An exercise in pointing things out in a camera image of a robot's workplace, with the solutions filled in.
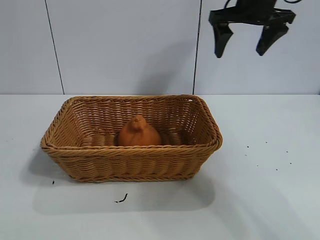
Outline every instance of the white table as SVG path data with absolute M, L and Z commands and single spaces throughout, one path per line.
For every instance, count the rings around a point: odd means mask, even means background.
M 320 239 L 320 96 L 202 96 L 224 142 L 196 177 L 101 184 L 39 148 L 69 97 L 0 95 L 1 240 Z

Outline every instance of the wicker basket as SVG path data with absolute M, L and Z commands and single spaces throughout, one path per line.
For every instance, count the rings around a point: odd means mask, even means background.
M 117 146 L 117 135 L 142 115 L 162 145 Z M 192 178 L 222 145 L 206 103 L 197 96 L 78 96 L 67 100 L 41 140 L 73 179 L 149 182 Z

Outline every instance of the black debris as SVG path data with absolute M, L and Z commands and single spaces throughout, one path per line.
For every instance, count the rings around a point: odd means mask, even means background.
M 125 194 L 124 199 L 122 199 L 122 200 L 120 200 L 120 201 L 114 201 L 114 202 L 115 202 L 116 204 L 122 203 L 122 202 L 124 202 L 124 201 L 126 200 L 127 196 L 128 196 L 128 193 Z

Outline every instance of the orange object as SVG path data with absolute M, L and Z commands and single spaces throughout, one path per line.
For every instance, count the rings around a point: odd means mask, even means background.
M 119 146 L 161 145 L 161 136 L 141 115 L 136 115 L 121 129 Z

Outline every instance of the basket rim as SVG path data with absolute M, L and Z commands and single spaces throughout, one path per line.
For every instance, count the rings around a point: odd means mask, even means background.
M 52 136 L 52 133 L 56 130 L 56 124 L 57 122 L 60 122 L 63 120 L 68 106 L 72 104 L 76 100 L 81 99 L 100 99 L 103 98 L 105 100 L 124 100 L 124 101 L 132 101 L 134 99 L 136 100 L 150 100 L 150 99 L 163 99 L 163 98 L 188 98 L 188 99 L 195 99 L 198 100 L 201 103 L 202 110 L 206 113 L 206 117 L 208 118 L 208 122 L 210 122 L 210 129 L 214 130 L 215 136 L 211 141 L 209 141 L 206 144 L 193 144 L 193 145 L 147 145 L 147 146 L 56 146 L 54 144 L 50 143 L 50 139 Z M 69 99 L 67 99 L 63 105 L 61 106 L 60 110 L 54 117 L 52 123 L 50 124 L 49 128 L 45 132 L 44 136 L 41 139 L 40 146 L 42 149 L 47 150 L 55 150 L 55 151 L 87 151 L 87 150 L 97 150 L 97 151 L 103 151 L 103 150 L 148 150 L 148 149 L 192 149 L 192 148 L 211 148 L 215 146 L 215 151 L 218 150 L 223 143 L 223 137 L 220 133 L 220 129 L 218 125 L 216 124 L 209 107 L 207 106 L 206 102 L 196 95 L 188 95 L 188 94 L 181 94 L 181 95 L 148 95 L 148 96 L 99 96 L 99 95 L 92 95 L 92 96 L 74 96 Z

